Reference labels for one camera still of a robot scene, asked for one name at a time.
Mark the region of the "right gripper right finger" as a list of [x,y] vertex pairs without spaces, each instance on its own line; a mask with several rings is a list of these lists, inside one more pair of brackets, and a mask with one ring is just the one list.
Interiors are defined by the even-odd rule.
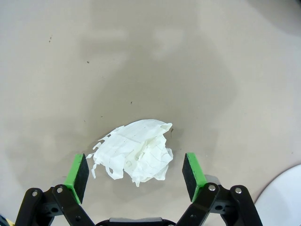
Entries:
[[191,204],[177,226],[201,226],[210,213],[219,214],[227,226],[261,226],[262,222],[248,189],[243,185],[229,190],[209,182],[194,153],[186,153],[182,173]]

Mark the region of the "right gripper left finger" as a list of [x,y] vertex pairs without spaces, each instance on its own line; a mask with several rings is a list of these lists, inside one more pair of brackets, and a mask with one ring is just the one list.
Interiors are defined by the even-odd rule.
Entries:
[[87,185],[89,168],[84,154],[77,154],[62,184],[47,191],[30,188],[20,206],[16,226],[50,226],[55,217],[64,216],[71,226],[93,226],[94,222],[81,204]]

